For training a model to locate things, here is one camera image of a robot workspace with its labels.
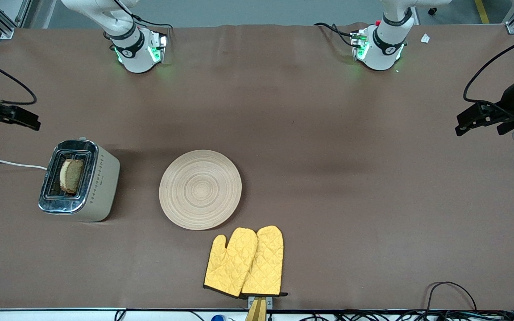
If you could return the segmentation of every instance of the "toaster power cord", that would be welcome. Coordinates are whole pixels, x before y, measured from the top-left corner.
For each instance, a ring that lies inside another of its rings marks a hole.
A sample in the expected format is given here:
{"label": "toaster power cord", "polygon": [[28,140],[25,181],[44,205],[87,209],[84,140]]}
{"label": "toaster power cord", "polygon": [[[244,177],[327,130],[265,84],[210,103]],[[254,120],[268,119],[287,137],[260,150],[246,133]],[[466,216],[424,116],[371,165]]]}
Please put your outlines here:
{"label": "toaster power cord", "polygon": [[8,162],[6,160],[0,160],[0,164],[7,164],[7,165],[13,165],[13,166],[20,166],[20,167],[30,167],[33,169],[40,169],[40,170],[44,170],[44,171],[47,170],[47,167],[43,167],[43,166],[13,163],[13,162]]}

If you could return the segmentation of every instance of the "yellow oven mitt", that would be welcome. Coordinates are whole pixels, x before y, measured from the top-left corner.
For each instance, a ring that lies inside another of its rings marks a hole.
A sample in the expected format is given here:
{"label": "yellow oven mitt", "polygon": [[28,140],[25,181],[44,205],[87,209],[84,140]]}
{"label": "yellow oven mitt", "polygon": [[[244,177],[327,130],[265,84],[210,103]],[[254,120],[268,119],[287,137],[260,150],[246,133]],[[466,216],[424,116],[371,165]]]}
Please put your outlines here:
{"label": "yellow oven mitt", "polygon": [[244,295],[279,296],[283,270],[283,234],[277,226],[257,232],[257,253],[241,293]]}
{"label": "yellow oven mitt", "polygon": [[227,246],[226,241],[225,235],[214,239],[203,287],[238,297],[255,258],[257,235],[249,228],[238,227]]}

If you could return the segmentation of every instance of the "yellow floor stripe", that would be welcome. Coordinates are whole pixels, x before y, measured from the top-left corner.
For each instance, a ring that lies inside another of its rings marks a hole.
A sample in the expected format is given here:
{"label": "yellow floor stripe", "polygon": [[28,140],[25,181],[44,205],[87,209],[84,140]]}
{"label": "yellow floor stripe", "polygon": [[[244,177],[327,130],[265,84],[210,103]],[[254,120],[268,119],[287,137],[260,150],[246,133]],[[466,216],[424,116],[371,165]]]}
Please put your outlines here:
{"label": "yellow floor stripe", "polygon": [[483,1],[475,0],[475,5],[477,6],[477,11],[479,12],[479,17],[481,17],[481,22],[484,24],[489,24],[489,18],[487,17],[487,12],[485,11],[485,6],[483,6]]}

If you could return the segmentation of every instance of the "round placemat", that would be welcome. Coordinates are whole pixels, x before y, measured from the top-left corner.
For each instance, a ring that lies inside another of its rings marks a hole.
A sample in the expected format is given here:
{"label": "round placemat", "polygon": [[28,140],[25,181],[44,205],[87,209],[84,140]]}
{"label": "round placemat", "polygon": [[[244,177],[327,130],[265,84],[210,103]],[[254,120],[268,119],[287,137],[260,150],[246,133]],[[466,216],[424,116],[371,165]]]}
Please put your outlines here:
{"label": "round placemat", "polygon": [[211,150],[176,158],[160,182],[160,204],[170,221],[188,230],[225,222],[241,198],[241,176],[234,163]]}

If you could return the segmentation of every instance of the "bread slice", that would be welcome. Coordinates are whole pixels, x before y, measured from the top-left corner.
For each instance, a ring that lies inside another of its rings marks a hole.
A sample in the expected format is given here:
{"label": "bread slice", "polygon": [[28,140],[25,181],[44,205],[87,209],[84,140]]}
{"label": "bread slice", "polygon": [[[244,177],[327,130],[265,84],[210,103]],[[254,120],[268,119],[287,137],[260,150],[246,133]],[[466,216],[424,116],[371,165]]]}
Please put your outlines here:
{"label": "bread slice", "polygon": [[80,159],[67,159],[63,163],[59,174],[59,183],[63,191],[72,194],[77,193],[83,165],[84,162]]}

